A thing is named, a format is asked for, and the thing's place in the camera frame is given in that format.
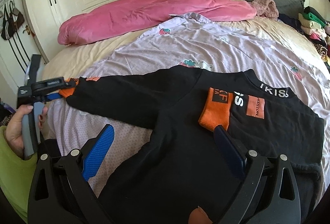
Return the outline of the green sleeve forearm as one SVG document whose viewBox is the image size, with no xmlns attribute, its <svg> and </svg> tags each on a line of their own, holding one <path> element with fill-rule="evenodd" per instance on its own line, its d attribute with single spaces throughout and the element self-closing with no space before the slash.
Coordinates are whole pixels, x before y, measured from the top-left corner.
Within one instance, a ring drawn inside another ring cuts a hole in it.
<svg viewBox="0 0 330 224">
<path fill-rule="evenodd" d="M 6 126 L 1 127 L 1 190 L 24 222 L 27 222 L 28 197 L 38 155 L 28 160 L 19 158 L 5 139 Z"/>
</svg>

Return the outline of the person's left hand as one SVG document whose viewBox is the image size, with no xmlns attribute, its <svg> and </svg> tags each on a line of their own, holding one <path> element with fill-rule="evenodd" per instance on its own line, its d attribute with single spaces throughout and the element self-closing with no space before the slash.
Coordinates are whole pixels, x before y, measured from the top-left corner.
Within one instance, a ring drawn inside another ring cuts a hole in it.
<svg viewBox="0 0 330 224">
<path fill-rule="evenodd" d="M 33 106 L 21 105 L 13 115 L 5 131 L 5 139 L 11 150 L 19 157 L 24 156 L 24 141 L 22 138 L 22 119 L 24 115 L 32 112 Z M 49 136 L 48 107 L 44 106 L 42 113 L 38 115 L 38 127 L 44 137 Z"/>
</svg>

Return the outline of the person's right hand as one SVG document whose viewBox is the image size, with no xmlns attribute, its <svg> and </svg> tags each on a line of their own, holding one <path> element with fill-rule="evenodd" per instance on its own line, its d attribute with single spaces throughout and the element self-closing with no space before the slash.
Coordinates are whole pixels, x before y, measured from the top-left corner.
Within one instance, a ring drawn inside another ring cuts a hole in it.
<svg viewBox="0 0 330 224">
<path fill-rule="evenodd" d="M 212 224 L 213 222 L 209 219 L 206 212 L 201 208 L 197 207 L 194 209 L 189 216 L 188 224 Z"/>
</svg>

